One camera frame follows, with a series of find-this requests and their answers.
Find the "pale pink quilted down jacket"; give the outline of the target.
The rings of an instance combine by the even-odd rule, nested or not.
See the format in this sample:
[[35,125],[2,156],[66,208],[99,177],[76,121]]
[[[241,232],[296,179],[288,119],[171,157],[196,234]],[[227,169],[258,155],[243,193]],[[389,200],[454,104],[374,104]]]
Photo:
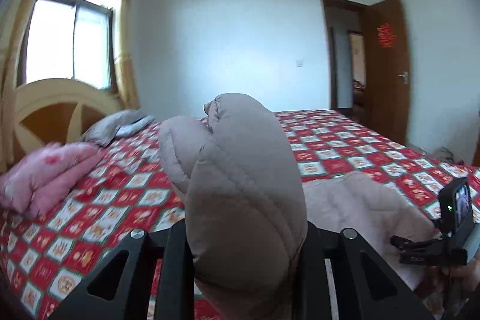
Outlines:
[[392,235],[425,241],[434,225],[393,188],[352,171],[301,181],[286,133],[254,98],[225,93],[208,119],[160,124],[160,161],[185,206],[196,282],[225,319],[288,319],[308,224],[356,229],[410,287],[422,266],[403,265]]

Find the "dark bundle on floor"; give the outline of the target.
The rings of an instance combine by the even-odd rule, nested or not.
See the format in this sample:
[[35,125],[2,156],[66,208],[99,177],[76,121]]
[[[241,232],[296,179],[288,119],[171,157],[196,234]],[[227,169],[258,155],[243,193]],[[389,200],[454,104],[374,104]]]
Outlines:
[[433,152],[433,158],[442,163],[451,163],[455,162],[453,153],[446,147],[440,147]]

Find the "red patterned bed quilt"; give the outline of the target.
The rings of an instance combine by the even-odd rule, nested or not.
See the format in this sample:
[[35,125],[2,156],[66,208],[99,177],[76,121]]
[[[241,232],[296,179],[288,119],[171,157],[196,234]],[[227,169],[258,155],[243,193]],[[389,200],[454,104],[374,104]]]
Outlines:
[[[439,190],[467,177],[479,202],[479,169],[442,163],[334,110],[283,111],[277,118],[303,181],[362,171],[430,218]],[[114,142],[103,160],[49,214],[1,212],[1,276],[29,319],[47,319],[62,299],[132,229],[155,232],[184,215],[160,165],[157,124]]]

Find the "brown wooden door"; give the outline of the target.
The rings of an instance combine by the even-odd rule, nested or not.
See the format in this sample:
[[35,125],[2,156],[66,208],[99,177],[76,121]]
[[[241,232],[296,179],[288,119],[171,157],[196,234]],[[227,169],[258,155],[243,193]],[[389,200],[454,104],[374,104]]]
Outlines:
[[[381,135],[404,145],[410,109],[410,84],[399,74],[410,76],[408,28],[401,0],[384,0],[364,9],[361,26],[365,56],[365,121]],[[389,23],[396,35],[392,48],[377,41],[377,27]]]

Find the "pink folded blanket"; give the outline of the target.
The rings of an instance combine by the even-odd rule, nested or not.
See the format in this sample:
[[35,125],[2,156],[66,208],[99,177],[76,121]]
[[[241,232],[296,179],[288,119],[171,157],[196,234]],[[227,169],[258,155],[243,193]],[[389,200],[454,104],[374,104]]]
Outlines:
[[1,176],[1,207],[29,218],[47,215],[102,160],[91,143],[50,143]]

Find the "striped grey pillow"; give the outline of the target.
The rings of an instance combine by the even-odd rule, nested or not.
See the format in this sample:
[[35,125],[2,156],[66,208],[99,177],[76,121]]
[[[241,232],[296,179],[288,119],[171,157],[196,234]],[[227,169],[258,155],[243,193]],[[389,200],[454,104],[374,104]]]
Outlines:
[[92,125],[79,141],[107,147],[114,140],[137,134],[154,121],[154,116],[145,115],[140,110],[121,110]]

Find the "red double happiness decal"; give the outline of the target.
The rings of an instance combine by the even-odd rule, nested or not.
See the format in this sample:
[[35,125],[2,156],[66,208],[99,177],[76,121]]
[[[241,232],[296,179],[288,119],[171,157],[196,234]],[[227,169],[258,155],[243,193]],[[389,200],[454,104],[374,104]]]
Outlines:
[[396,40],[396,35],[389,23],[383,23],[377,27],[377,41],[383,49],[392,48]]

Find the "cream and brown headboard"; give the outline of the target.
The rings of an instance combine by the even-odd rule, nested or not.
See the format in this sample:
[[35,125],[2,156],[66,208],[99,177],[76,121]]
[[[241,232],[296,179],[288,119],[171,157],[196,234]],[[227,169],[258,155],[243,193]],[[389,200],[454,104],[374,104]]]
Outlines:
[[123,109],[113,93],[74,79],[21,85],[3,104],[1,170],[49,143],[77,141],[97,121]]

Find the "yellow right curtain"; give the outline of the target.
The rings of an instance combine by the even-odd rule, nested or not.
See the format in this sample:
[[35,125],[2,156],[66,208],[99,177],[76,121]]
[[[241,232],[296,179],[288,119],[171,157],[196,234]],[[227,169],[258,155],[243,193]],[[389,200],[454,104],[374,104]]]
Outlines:
[[137,84],[130,48],[130,0],[114,0],[113,55],[120,101],[126,109],[139,109]]

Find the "yellow curtain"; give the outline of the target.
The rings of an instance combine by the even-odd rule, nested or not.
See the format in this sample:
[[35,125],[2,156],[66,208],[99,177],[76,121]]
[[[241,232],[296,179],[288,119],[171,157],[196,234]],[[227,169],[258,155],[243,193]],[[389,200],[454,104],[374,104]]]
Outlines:
[[130,0],[114,0],[113,55],[120,101],[126,109],[139,109],[137,84],[130,48]]
[[13,162],[13,132],[20,48],[36,0],[9,0],[1,17],[1,172]]

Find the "yellow left curtain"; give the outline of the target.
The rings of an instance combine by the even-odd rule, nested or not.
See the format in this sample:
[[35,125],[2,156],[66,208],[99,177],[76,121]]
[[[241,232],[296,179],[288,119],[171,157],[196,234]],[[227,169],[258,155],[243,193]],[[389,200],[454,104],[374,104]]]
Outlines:
[[13,162],[13,132],[20,48],[36,0],[9,0],[1,17],[1,172]]

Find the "window with dark frame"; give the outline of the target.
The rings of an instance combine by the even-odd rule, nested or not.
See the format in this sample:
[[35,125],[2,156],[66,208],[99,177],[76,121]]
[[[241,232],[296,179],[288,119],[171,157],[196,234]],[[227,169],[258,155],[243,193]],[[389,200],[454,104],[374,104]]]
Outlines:
[[16,72],[17,85],[74,79],[116,90],[114,0],[36,0]]

